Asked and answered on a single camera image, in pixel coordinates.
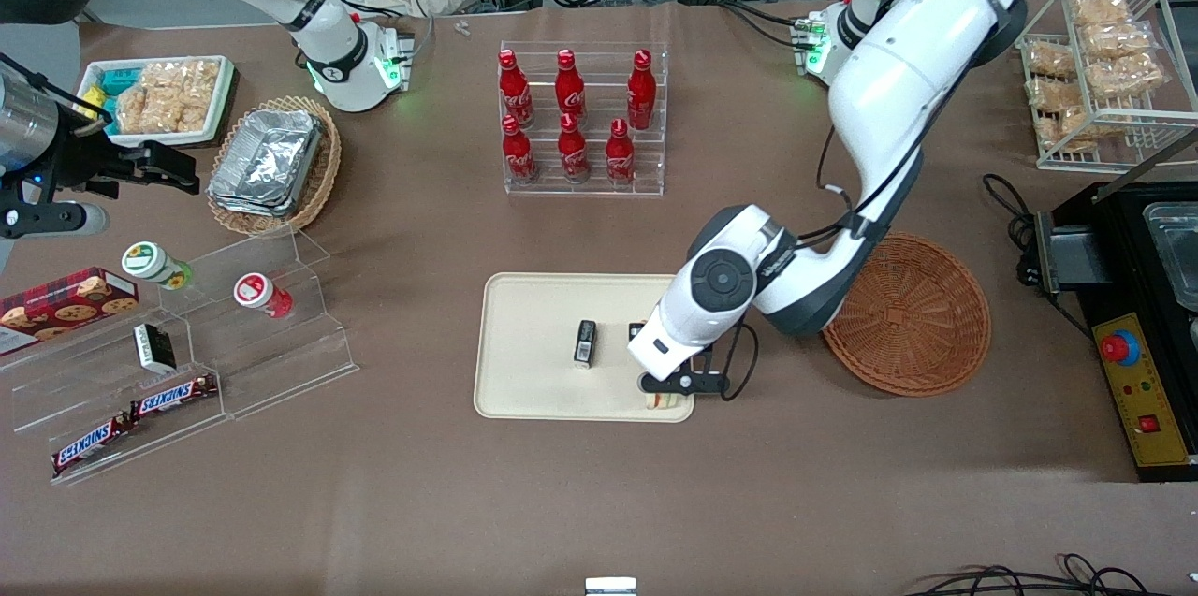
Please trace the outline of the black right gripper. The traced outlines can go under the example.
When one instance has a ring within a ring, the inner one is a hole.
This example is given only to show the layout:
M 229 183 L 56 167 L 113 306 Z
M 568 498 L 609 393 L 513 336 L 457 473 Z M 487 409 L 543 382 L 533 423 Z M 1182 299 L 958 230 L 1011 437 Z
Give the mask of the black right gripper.
M 116 199 L 119 182 L 161 185 L 188 195 L 198 195 L 196 158 L 164 144 L 139 145 L 137 153 L 105 139 L 52 139 L 37 159 L 38 201 L 52 201 L 59 191 L 87 191 L 90 182 L 101 182 L 99 195 Z

